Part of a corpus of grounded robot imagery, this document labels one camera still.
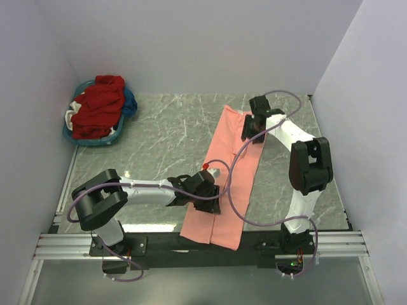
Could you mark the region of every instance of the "teal basket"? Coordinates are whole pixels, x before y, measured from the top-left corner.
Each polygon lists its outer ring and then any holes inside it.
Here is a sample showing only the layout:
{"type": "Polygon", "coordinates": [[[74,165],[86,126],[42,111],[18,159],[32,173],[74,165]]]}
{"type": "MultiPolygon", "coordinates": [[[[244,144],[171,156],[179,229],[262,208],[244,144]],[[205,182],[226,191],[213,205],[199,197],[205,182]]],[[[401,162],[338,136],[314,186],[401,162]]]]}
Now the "teal basket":
{"type": "MultiPolygon", "coordinates": [[[[83,83],[80,85],[76,91],[75,94],[72,98],[72,101],[74,100],[75,97],[77,97],[79,94],[85,91],[85,88],[88,88],[89,86],[92,86],[95,84],[95,81],[87,81],[86,83],[83,83]]],[[[66,122],[64,121],[64,127],[62,129],[62,133],[64,134],[64,137],[79,146],[106,146],[106,145],[112,145],[119,141],[120,138],[120,133],[121,133],[121,128],[123,127],[123,121],[125,119],[124,114],[122,113],[120,116],[120,120],[116,129],[116,132],[112,135],[108,135],[107,137],[100,138],[100,139],[92,139],[92,140],[76,140],[72,139],[72,131],[68,129],[68,126],[66,126],[66,122]]]]}

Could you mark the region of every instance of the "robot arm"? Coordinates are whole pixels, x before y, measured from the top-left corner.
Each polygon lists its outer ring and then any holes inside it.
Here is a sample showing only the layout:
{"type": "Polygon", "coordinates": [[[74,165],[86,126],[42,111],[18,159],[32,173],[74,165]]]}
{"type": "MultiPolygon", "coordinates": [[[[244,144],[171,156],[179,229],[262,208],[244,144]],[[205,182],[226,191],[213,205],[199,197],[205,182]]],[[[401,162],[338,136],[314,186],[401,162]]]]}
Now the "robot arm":
{"type": "MultiPolygon", "coordinates": [[[[333,179],[331,153],[326,138],[315,138],[303,131],[280,109],[271,109],[265,96],[250,100],[252,115],[247,115],[242,140],[267,130],[282,120],[284,122],[268,133],[276,137],[291,153],[289,180],[293,186],[293,197],[286,218],[305,215],[311,217],[315,203],[326,185],[333,179]]],[[[263,142],[259,137],[254,143],[263,142]]],[[[285,222],[282,230],[289,234],[300,234],[309,230],[309,221],[294,219],[285,222]]]]}
{"type": "Polygon", "coordinates": [[[102,238],[104,243],[110,247],[118,244],[124,238],[123,228],[114,218],[114,215],[125,204],[155,204],[162,205],[163,207],[174,207],[183,206],[192,202],[196,210],[219,214],[218,199],[206,201],[196,200],[164,187],[149,187],[150,185],[169,186],[175,189],[182,189],[197,196],[212,197],[219,194],[219,186],[214,184],[219,175],[219,169],[210,168],[202,170],[194,176],[183,175],[159,181],[143,181],[119,177],[116,170],[110,169],[105,170],[88,182],[77,187],[72,192],[72,198],[75,199],[87,189],[108,182],[138,185],[137,187],[114,186],[98,189],[86,195],[76,205],[76,212],[82,230],[94,231],[102,238]]]}

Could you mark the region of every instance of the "pink cloth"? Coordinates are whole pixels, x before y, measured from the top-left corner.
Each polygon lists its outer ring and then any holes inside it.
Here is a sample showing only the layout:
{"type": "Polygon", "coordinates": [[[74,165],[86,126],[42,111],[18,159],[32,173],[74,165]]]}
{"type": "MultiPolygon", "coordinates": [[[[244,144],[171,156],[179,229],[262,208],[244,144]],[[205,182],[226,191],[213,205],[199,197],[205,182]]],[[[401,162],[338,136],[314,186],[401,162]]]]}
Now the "pink cloth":
{"type": "MultiPolygon", "coordinates": [[[[231,165],[243,145],[240,137],[246,114],[250,114],[250,112],[241,114],[227,105],[224,107],[204,163],[212,159],[221,159],[229,166],[231,165]]],[[[263,146],[263,144],[249,145],[240,155],[233,170],[231,197],[236,209],[242,215],[245,215],[249,206],[254,176],[263,146]]],[[[219,163],[211,163],[210,167],[221,169],[221,175],[216,179],[216,185],[223,190],[228,176],[227,169],[219,163]]],[[[219,199],[219,206],[221,214],[213,215],[197,211],[190,204],[181,229],[181,236],[198,243],[213,243],[237,250],[244,223],[231,209],[226,194],[219,199]]]]}

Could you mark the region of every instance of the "white enclosure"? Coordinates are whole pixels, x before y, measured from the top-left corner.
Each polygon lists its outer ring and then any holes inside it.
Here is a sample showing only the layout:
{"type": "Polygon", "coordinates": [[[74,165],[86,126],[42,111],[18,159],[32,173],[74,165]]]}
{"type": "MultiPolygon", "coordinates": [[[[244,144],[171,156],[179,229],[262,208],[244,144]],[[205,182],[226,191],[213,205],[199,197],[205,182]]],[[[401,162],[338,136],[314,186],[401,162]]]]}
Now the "white enclosure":
{"type": "Polygon", "coordinates": [[[406,16],[406,1],[364,1],[313,98],[388,304],[407,300],[406,16]]]}
{"type": "Polygon", "coordinates": [[[407,303],[406,1],[3,0],[0,17],[2,304],[52,223],[71,95],[98,74],[135,93],[313,94],[350,221],[386,301],[407,303]]]}
{"type": "Polygon", "coordinates": [[[143,93],[312,94],[361,0],[37,0],[79,80],[143,93]]]}

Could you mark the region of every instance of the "gray marble surface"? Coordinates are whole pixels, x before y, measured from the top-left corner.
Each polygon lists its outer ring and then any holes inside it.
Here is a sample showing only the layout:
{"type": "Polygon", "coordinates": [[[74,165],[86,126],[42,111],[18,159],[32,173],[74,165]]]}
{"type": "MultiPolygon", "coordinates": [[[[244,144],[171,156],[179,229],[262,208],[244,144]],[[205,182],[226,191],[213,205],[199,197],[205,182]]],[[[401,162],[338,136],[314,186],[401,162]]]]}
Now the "gray marble surface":
{"type": "MultiPolygon", "coordinates": [[[[74,164],[69,194],[73,189],[107,168],[137,180],[158,180],[201,169],[210,140],[224,105],[249,111],[252,95],[139,95],[137,116],[125,121],[120,141],[107,147],[80,147],[74,164]]],[[[292,117],[299,127],[320,135],[307,96],[301,97],[302,110],[292,117]]],[[[293,110],[295,99],[269,95],[272,108],[286,113],[293,110]]],[[[269,136],[261,156],[251,193],[247,217],[257,222],[283,219],[289,209],[293,189],[288,179],[289,153],[269,136]]],[[[72,203],[67,197],[66,207],[72,203]]],[[[78,224],[66,220],[66,210],[59,233],[80,233],[78,224]]],[[[124,206],[116,218],[128,232],[180,231],[186,207],[163,208],[159,205],[124,206]]],[[[346,215],[335,182],[318,199],[313,220],[319,229],[348,229],[346,215]]],[[[262,230],[246,224],[244,230],[262,230]]]]}

